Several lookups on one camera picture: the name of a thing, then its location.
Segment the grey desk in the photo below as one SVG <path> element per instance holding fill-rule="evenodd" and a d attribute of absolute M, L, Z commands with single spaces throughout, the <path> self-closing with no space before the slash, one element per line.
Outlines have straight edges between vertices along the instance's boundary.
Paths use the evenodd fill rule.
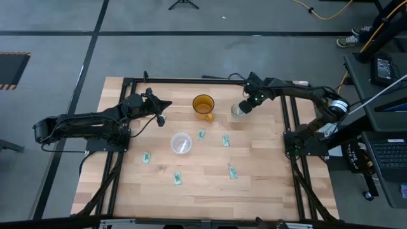
<path fill-rule="evenodd" d="M 364 103 L 384 89 L 370 82 L 371 65 L 357 61 L 355 54 L 344 56 L 345 66 Z M 375 132 L 407 132 L 407 111 L 387 111 L 399 103 L 407 103 L 407 78 L 364 106 L 365 117 Z"/>

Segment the yellow ceramic mug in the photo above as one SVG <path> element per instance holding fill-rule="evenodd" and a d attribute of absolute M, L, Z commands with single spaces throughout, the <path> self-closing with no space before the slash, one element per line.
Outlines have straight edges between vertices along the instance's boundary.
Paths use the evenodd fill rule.
<path fill-rule="evenodd" d="M 212 111 L 214 109 L 214 99 L 206 94 L 201 94 L 193 99 L 193 109 L 195 116 L 198 119 L 212 122 L 214 116 Z"/>

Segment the black tote bag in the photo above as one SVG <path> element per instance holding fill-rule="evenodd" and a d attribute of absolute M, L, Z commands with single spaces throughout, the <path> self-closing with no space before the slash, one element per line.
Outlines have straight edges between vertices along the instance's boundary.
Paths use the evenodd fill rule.
<path fill-rule="evenodd" d="M 375 166 L 368 155 L 366 145 L 359 141 L 350 141 L 341 145 L 343 157 L 347 160 L 351 173 L 373 175 Z"/>

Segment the black chair base leg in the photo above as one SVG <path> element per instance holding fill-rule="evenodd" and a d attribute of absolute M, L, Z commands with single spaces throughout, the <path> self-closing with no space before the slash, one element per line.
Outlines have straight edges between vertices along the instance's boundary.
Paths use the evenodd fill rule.
<path fill-rule="evenodd" d="M 10 149 L 12 151 L 16 151 L 16 152 L 19 152 L 19 153 L 22 153 L 24 151 L 23 146 L 19 146 L 17 144 L 12 143 L 12 142 L 0 139 L 0 152 L 3 149 Z"/>

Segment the white rod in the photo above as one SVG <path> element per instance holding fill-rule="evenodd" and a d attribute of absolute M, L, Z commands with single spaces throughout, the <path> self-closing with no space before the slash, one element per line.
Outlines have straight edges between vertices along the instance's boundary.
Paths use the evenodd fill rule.
<path fill-rule="evenodd" d="M 371 98 L 369 98 L 367 101 L 365 101 L 364 103 L 362 103 L 359 107 L 355 108 L 353 111 L 351 111 L 348 115 L 352 115 L 353 113 L 355 113 L 356 111 L 362 109 L 364 106 L 366 106 L 367 104 L 369 104 L 371 101 L 375 100 L 377 97 L 381 96 L 382 94 L 384 94 L 386 91 L 388 91 L 389 89 L 391 89 L 393 86 L 395 86 L 396 84 L 402 82 L 402 80 L 404 80 L 405 78 L 407 78 L 407 74 L 405 74 L 404 76 L 402 76 L 401 78 L 399 78 L 397 81 L 393 82 L 391 85 L 387 86 L 386 88 L 384 88 L 383 90 L 381 90 L 380 92 L 378 92 L 376 95 L 372 96 Z"/>

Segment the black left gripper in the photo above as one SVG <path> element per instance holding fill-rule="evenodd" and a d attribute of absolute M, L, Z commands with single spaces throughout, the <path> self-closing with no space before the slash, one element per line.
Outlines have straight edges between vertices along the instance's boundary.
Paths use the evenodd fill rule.
<path fill-rule="evenodd" d="M 172 101 L 161 101 L 153 94 L 151 88 L 147 88 L 142 96 L 146 98 L 144 102 L 145 110 L 154 114 L 159 127 L 164 126 L 165 120 L 162 117 L 162 112 L 172 104 Z"/>

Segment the clear plastic cup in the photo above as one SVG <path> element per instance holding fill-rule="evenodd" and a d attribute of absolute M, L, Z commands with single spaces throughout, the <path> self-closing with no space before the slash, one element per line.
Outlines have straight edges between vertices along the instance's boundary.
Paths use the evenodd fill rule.
<path fill-rule="evenodd" d="M 180 149 L 181 149 L 181 146 L 183 145 L 184 140 L 187 140 L 188 143 L 184 149 L 184 152 L 180 153 Z M 170 148 L 174 153 L 176 153 L 178 155 L 183 155 L 190 151 L 190 149 L 192 147 L 192 143 L 193 143 L 192 139 L 188 134 L 177 133 L 176 135 L 174 135 L 172 137 L 172 139 L 170 141 Z"/>

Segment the black laptop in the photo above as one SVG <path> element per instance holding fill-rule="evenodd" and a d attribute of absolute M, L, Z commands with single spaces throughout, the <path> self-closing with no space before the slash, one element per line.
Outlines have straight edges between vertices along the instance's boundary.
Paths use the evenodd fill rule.
<path fill-rule="evenodd" d="M 407 209 L 407 132 L 363 132 L 361 136 L 389 205 Z"/>

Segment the black hazard-striped floor mat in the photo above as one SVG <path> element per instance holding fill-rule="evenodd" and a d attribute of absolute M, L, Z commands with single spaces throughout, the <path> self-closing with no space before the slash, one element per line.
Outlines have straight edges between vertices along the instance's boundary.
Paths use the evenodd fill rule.
<path fill-rule="evenodd" d="M 0 52 L 0 90 L 16 89 L 30 57 L 30 52 Z"/>

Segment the black tripod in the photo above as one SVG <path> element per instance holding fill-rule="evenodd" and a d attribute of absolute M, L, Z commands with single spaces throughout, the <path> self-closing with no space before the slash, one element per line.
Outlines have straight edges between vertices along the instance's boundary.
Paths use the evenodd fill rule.
<path fill-rule="evenodd" d="M 188 3 L 188 4 L 190 4 L 193 8 L 195 8 L 195 9 L 197 9 L 197 10 L 199 10 L 200 8 L 196 5 L 196 4 L 194 4 L 192 1 L 190 1 L 190 0 L 177 0 L 173 5 L 171 5 L 169 8 L 168 8 L 168 10 L 170 11 L 170 10 L 173 10 L 178 4 L 183 4 L 183 3 Z"/>

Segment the black power adapter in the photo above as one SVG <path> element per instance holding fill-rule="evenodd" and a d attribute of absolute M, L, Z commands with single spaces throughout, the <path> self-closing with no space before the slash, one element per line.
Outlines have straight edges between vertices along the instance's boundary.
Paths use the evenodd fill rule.
<path fill-rule="evenodd" d="M 371 83 L 378 86 L 389 86 L 394 81 L 392 58 L 384 53 L 376 53 L 371 59 Z"/>

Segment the person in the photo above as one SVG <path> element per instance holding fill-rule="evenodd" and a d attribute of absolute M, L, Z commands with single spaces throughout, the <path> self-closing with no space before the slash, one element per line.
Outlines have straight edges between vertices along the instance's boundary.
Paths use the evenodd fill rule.
<path fill-rule="evenodd" d="M 352 35 L 346 38 L 338 38 L 336 40 L 336 45 L 340 48 L 349 48 L 366 43 L 372 34 L 372 26 L 354 27 L 352 28 Z"/>

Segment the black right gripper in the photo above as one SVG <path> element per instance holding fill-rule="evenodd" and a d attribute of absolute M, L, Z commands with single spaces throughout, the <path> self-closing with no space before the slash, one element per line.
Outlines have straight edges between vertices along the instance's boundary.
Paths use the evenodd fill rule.
<path fill-rule="evenodd" d="M 249 77 L 245 81 L 244 93 L 248 95 L 246 100 L 238 104 L 238 108 L 243 114 L 250 113 L 255 107 L 269 99 L 267 91 L 262 89 L 263 81 L 254 72 L 250 72 Z"/>

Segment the black metal bar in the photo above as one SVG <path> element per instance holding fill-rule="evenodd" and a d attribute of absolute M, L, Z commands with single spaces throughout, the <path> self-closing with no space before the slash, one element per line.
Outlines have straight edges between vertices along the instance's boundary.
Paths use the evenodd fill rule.
<path fill-rule="evenodd" d="M 32 219 L 0 223 L 0 229 L 85 229 L 93 227 L 108 228 L 116 225 L 178 225 L 194 226 L 199 229 L 220 229 L 226 227 L 255 227 L 256 229 L 395 229 L 382 226 L 359 225 L 344 221 L 330 222 L 312 219 L 300 221 L 228 221 L 208 219 L 148 219 L 148 218 L 110 218 L 107 215 L 70 216 L 67 218 Z"/>

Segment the small clear glass jar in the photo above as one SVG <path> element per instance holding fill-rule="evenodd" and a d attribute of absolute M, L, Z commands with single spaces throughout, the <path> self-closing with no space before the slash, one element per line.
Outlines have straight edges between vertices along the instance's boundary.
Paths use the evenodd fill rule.
<path fill-rule="evenodd" d="M 231 115 L 232 115 L 232 117 L 234 117 L 234 118 L 243 118 L 243 117 L 247 116 L 247 114 L 244 113 L 244 112 L 240 109 L 240 107 L 239 107 L 238 104 L 232 105 L 232 107 L 231 107 Z"/>

